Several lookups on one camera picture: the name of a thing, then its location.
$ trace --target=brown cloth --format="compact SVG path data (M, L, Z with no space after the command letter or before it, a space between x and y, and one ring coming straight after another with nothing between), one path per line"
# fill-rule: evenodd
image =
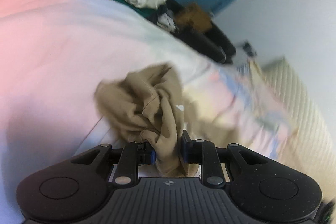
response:
M212 28L211 18L195 2L179 12L174 20L180 28L190 26L201 33Z
M184 112L182 88L173 68L148 67L129 73L120 82L101 82L95 98L101 114L126 141L149 141L163 176L196 174L198 165L186 165L179 155Z

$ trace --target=circular cap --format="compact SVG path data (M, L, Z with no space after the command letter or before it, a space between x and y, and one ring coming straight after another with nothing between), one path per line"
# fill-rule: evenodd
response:
M223 179L220 177L208 177L207 183L211 185L220 185L223 182Z
M121 177L117 177L114 182L120 185L125 185L130 183L132 180L129 177L125 177L125 176L121 176Z
M269 178L260 182L259 190L269 198L286 200L294 197L297 194L298 188L289 179Z
M79 184L74 179L58 177L48 179L40 186L40 192L46 198L63 199L74 195L79 189Z

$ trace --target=beige fabric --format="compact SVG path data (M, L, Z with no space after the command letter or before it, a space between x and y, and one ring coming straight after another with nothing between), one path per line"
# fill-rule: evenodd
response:
M235 130L198 120L195 105L183 100L177 73L169 65L129 73L120 82L101 82L95 99L101 114L126 141L149 141L163 176L194 176L199 168L184 164L179 154L184 122L192 139L206 139L219 147L237 141Z
M335 198L336 153L321 112L285 59L265 68L264 75L298 126L280 162L316 180L323 198Z

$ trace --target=silver screw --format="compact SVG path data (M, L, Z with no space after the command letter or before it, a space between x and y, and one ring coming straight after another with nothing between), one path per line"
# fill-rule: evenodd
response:
M208 177L207 183L211 185L220 185L223 182L223 179L220 177Z
M132 180L129 177L121 176L121 177L117 177L114 181L117 184L125 185L125 184L130 183Z

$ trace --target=bed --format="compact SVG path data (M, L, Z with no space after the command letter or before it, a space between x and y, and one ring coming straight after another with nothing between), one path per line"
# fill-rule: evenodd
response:
M15 190L27 175L100 143L122 146L93 95L148 65L176 69L199 119L284 159L296 125L254 61L218 65L111 0L0 1L1 223L22 222Z

